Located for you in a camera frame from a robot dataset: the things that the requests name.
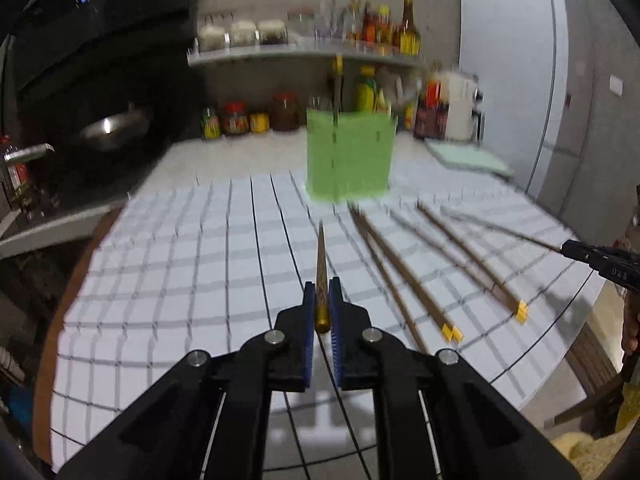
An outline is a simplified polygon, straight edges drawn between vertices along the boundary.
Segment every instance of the wooden table edge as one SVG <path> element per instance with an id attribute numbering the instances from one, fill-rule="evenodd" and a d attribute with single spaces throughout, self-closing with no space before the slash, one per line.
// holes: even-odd
<path id="1" fill-rule="evenodd" d="M 52 463 L 50 430 L 51 397 L 56 378 L 58 336 L 63 328 L 66 311 L 69 310 L 69 307 L 76 299 L 82 282 L 84 282 L 84 277 L 89 269 L 94 251 L 99 247 L 107 233 L 109 233 L 121 211 L 122 208 L 117 208 L 107 213 L 94 229 L 93 238 L 84 249 L 84 253 L 78 263 L 76 263 L 73 273 L 66 284 L 65 292 L 60 299 L 60 304 L 56 309 L 45 339 L 33 395 L 33 422 L 31 429 L 33 433 L 33 451 L 40 459 L 49 465 Z"/>

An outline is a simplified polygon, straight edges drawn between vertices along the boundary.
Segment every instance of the light green cutting board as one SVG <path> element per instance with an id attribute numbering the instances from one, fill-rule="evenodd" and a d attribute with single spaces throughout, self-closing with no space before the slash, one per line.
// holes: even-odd
<path id="1" fill-rule="evenodd" d="M 444 140 L 427 140 L 425 143 L 431 155 L 444 166 L 501 176 L 513 174 L 513 170 L 501 158 L 476 144 L 456 144 Z"/>

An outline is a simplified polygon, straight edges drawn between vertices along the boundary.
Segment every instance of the yellow chopstick tip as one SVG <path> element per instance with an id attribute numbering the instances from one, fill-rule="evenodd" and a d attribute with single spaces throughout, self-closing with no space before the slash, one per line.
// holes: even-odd
<path id="1" fill-rule="evenodd" d="M 462 332 L 460 332 L 457 326 L 453 327 L 451 333 L 453 334 L 453 339 L 455 339 L 458 343 L 464 338 Z"/>
<path id="2" fill-rule="evenodd" d="M 453 338 L 453 330 L 449 328 L 449 325 L 443 325 L 442 335 L 444 336 L 444 339 L 446 339 L 447 341 L 451 341 L 451 339 Z"/>
<path id="3" fill-rule="evenodd" d="M 527 317 L 529 317 L 529 307 L 524 301 L 520 300 L 520 303 L 518 304 L 518 313 L 516 314 L 516 319 L 519 322 L 524 323 L 527 320 Z"/>

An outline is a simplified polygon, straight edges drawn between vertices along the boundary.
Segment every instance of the human hand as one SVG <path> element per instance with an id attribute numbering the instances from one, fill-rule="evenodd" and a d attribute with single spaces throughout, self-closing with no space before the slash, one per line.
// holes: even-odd
<path id="1" fill-rule="evenodd" d="M 625 317 L 622 325 L 622 349 L 632 354 L 638 349 L 640 337 L 640 294 L 631 290 L 625 297 Z"/>

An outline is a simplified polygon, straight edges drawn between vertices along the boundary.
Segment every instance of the metal screw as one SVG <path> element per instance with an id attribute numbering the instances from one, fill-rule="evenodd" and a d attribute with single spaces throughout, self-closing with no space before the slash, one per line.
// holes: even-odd
<path id="1" fill-rule="evenodd" d="M 198 366 L 202 366 L 209 359 L 209 354 L 207 354 L 204 350 L 193 350 L 187 354 L 187 362 L 197 368 Z"/>
<path id="2" fill-rule="evenodd" d="M 447 366 L 451 366 L 456 364 L 460 360 L 460 356 L 455 350 L 445 348 L 444 350 L 440 350 L 440 352 L 438 352 L 438 359 L 440 359 L 440 361 Z"/>
<path id="3" fill-rule="evenodd" d="M 366 328 L 362 331 L 362 337 L 364 341 L 369 341 L 370 343 L 377 343 L 382 339 L 382 332 L 377 328 Z"/>
<path id="4" fill-rule="evenodd" d="M 284 333 L 280 330 L 269 330 L 264 335 L 264 340 L 271 345 L 277 345 L 284 341 Z"/>

